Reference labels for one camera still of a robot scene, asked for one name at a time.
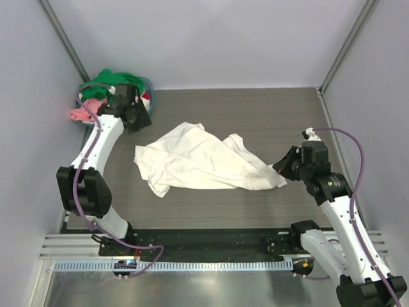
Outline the teal laundry basket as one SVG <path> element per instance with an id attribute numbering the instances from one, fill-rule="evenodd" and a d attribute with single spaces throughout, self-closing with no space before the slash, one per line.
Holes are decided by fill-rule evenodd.
<path id="1" fill-rule="evenodd" d="M 103 70 L 93 80 L 81 85 L 86 88 L 81 91 L 81 102 L 93 113 L 112 95 L 104 86 L 115 86 L 118 83 L 129 83 L 139 88 L 140 98 L 148 114 L 151 116 L 155 108 L 155 93 L 153 85 L 146 77 L 137 77 L 130 73 L 113 73 L 108 69 Z"/>

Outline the white t-shirt robot print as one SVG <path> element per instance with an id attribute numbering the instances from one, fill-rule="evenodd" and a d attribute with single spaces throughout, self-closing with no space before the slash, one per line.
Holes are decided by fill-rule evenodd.
<path id="1" fill-rule="evenodd" d="M 241 136 L 220 140 L 200 123 L 183 122 L 155 142 L 137 146 L 134 162 L 159 198 L 172 187 L 263 191 L 287 184 L 271 165 L 246 149 Z"/>

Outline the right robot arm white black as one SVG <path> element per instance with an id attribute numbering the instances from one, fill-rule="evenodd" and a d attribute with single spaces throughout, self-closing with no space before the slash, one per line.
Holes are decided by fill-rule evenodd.
<path id="1" fill-rule="evenodd" d="M 273 165 L 290 181 L 301 181 L 326 215 L 342 250 L 338 251 L 313 221 L 290 226 L 289 248 L 310 253 L 336 284 L 341 306 L 399 306 L 407 290 L 402 276 L 395 276 L 379 256 L 354 208 L 352 190 L 344 175 L 334 173 L 328 148 L 322 141 L 292 146 Z"/>

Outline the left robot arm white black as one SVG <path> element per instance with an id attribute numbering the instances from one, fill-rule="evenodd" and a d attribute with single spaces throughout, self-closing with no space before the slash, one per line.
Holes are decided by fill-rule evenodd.
<path id="1" fill-rule="evenodd" d="M 122 255 L 129 255 L 136 247 L 133 228 L 112 205 L 104 169 L 123 132 L 137 132 L 151 125 L 151 118 L 136 85 L 104 87 L 109 97 L 98 110 L 84 107 L 94 120 L 86 144 L 71 165 L 58 169 L 56 178 L 64 209 L 83 218 L 90 231 L 98 230 L 114 240 L 114 248 Z"/>

